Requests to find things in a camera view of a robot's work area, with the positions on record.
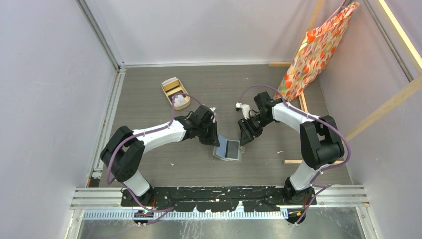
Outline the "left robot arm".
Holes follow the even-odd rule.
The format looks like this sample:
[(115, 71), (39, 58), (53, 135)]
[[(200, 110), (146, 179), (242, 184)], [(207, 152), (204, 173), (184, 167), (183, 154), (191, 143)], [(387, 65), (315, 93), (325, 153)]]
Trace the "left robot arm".
[(219, 146), (215, 108), (199, 105), (185, 116), (141, 130), (120, 127), (100, 153), (100, 159), (110, 174), (124, 184), (141, 206), (152, 202), (152, 186), (139, 171), (142, 156), (170, 143), (197, 138), (202, 145)]

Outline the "beige card holder wallet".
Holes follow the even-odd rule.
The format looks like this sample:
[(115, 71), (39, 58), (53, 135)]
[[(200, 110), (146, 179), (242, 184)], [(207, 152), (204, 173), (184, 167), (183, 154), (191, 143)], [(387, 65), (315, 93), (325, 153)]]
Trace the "beige card holder wallet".
[(226, 139), (222, 135), (218, 136), (219, 146), (214, 147), (213, 156), (223, 161), (240, 162), (244, 153), (239, 140)]

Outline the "black VIP credit card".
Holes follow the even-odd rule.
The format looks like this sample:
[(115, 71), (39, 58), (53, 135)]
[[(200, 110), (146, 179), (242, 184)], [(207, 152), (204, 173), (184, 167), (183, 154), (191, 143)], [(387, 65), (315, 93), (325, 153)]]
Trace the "black VIP credit card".
[(226, 153), (225, 157), (229, 160), (239, 160), (240, 159), (240, 142), (235, 140), (228, 140), (226, 144)]

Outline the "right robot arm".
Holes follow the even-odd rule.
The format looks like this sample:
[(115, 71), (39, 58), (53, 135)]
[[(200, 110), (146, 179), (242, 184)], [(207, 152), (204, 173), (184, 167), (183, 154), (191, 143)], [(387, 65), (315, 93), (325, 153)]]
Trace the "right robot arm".
[(251, 143), (263, 133), (264, 127), (281, 122), (299, 133), (302, 163), (286, 179), (284, 198), (290, 204), (297, 204), (312, 193), (312, 181), (317, 173), (342, 158), (345, 149), (333, 117), (308, 114), (282, 99), (273, 99), (267, 92), (254, 97), (258, 110), (250, 105), (236, 103), (236, 110), (242, 111), (240, 146)]

